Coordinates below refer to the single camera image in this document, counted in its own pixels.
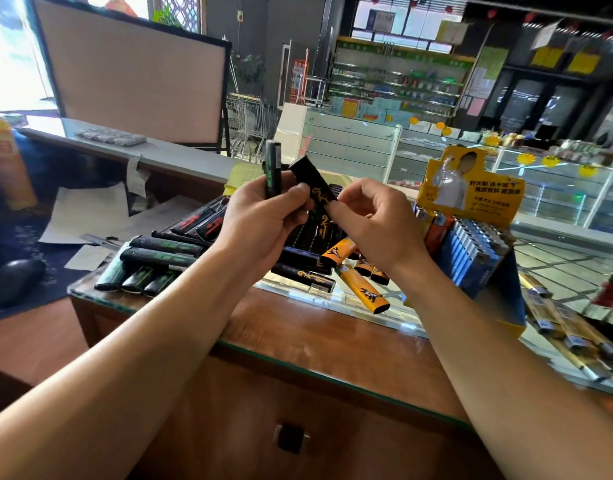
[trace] black mouse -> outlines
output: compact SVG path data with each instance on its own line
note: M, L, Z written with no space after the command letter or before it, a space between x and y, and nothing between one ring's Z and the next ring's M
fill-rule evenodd
M19 303L46 273L46 264L37 259L19 259L0 266L0 308Z

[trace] left hand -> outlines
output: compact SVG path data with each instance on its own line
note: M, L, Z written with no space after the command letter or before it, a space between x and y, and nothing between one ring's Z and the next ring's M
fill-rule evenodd
M266 177L242 187L228 203L222 230L213 244L226 250L241 266L251 284L260 280L276 263L288 234L307 222L314 207L307 184L295 184L290 171L282 172L281 195L265 199Z

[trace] person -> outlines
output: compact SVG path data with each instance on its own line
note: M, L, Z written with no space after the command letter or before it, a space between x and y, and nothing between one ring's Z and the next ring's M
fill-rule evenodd
M123 479L130 472L240 298L306 221L309 188L289 172L282 177L286 192L269 200L265 177L243 185L219 238L197 262L1 412L0 479ZM613 419L442 274L402 193L362 178L328 212L406 293L503 474L613 479Z
M467 190L469 183L464 176L476 165L478 154L467 152L460 157L455 170L449 166L455 161L455 157L447 158L433 176L433 185L438 187L438 196L435 198L436 205L445 205L453 209L464 210L467 204Z

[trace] forearm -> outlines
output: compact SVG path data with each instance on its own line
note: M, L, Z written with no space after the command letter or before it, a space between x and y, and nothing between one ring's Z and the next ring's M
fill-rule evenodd
M396 282L474 428L509 478L613 478L613 420L435 266Z
M210 250L4 411L0 478L124 478L246 292L239 273L246 271L231 267L226 253Z

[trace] lattice window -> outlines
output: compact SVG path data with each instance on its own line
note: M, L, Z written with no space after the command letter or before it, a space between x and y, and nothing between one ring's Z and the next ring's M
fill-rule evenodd
M198 0L154 0L154 5L156 9L168 5L184 29L199 33Z

